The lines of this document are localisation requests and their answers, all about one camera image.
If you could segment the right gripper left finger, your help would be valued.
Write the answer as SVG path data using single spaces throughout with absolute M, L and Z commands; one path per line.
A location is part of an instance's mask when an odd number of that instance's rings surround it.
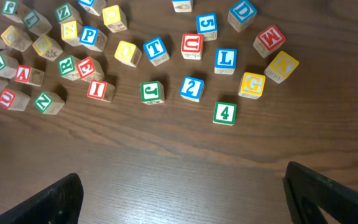
M 80 177 L 71 173 L 0 215 L 0 224 L 77 224 L 84 190 Z

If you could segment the red I block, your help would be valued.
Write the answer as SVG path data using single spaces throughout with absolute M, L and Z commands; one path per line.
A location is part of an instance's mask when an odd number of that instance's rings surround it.
M 115 86 L 101 80 L 91 80 L 87 97 L 95 100 L 111 103 L 115 92 Z

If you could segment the red A block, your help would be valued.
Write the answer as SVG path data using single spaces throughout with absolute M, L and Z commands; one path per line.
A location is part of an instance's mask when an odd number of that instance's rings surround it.
M 19 65 L 14 77 L 15 82 L 24 83 L 32 86 L 42 86 L 45 72 L 34 67 Z

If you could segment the blue 2 block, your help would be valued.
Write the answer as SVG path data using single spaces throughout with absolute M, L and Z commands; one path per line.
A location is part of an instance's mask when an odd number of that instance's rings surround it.
M 204 89 L 204 81 L 186 76 L 183 80 L 180 96 L 184 99 L 199 102 Z

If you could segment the green N block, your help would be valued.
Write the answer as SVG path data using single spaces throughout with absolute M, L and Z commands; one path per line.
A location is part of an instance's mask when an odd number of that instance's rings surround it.
M 56 115 L 65 106 L 65 102 L 54 92 L 41 91 L 34 100 L 34 106 L 42 114 Z

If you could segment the red U block left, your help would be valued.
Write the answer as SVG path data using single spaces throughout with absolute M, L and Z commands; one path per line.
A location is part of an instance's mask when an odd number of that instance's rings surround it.
M 0 94 L 0 106 L 6 110 L 24 111 L 30 96 L 19 90 L 4 88 Z

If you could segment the green 4 block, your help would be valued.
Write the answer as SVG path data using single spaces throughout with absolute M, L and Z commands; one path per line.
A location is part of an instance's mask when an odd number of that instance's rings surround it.
M 213 123 L 233 126 L 236 120 L 237 105 L 217 101 L 214 107 Z

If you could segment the yellow K block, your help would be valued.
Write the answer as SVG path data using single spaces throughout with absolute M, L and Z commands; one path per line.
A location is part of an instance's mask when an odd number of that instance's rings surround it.
M 286 80 L 299 66 L 299 61 L 284 51 L 280 51 L 264 70 L 264 74 L 276 83 Z

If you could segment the blue L block right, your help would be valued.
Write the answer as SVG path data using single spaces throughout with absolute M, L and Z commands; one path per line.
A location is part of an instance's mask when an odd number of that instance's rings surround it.
M 216 49 L 214 72 L 216 74 L 233 75 L 237 65 L 237 49 Z

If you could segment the blue l block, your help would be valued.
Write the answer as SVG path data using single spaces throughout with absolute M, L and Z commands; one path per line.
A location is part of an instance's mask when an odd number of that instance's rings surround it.
M 214 72 L 216 74 L 233 75 L 237 65 L 237 49 L 216 49 Z
M 78 0 L 78 4 L 82 6 L 88 13 L 100 16 L 106 6 L 106 0 Z

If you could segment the yellow o block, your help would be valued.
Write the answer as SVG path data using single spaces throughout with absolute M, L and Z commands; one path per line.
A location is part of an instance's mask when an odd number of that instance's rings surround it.
M 121 63 L 137 67 L 142 56 L 141 50 L 130 42 L 121 40 L 117 46 L 114 57 Z
M 128 29 L 126 15 L 119 5 L 109 6 L 103 9 L 104 25 L 112 32 L 117 33 Z

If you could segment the blue P block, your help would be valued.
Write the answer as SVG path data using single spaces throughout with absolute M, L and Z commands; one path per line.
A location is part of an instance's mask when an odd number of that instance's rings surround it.
M 84 26 L 80 35 L 80 44 L 90 50 L 103 52 L 107 42 L 107 36 L 98 28 Z

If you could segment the yellow S block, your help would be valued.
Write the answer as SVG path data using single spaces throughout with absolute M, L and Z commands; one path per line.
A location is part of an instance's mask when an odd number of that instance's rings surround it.
M 83 26 L 78 21 L 65 22 L 61 26 L 62 40 L 73 47 L 80 46 L 80 35 Z

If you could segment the green 7 block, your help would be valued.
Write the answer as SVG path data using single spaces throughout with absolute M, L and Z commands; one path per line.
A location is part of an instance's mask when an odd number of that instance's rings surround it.
M 52 30 L 52 25 L 48 19 L 35 10 L 30 10 L 22 21 L 25 27 L 37 36 L 48 34 Z

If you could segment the yellow O block top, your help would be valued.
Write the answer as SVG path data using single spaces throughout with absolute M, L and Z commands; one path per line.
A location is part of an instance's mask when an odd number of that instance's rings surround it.
M 128 29 L 126 15 L 119 5 L 109 6 L 103 9 L 104 25 L 112 32 L 117 33 Z

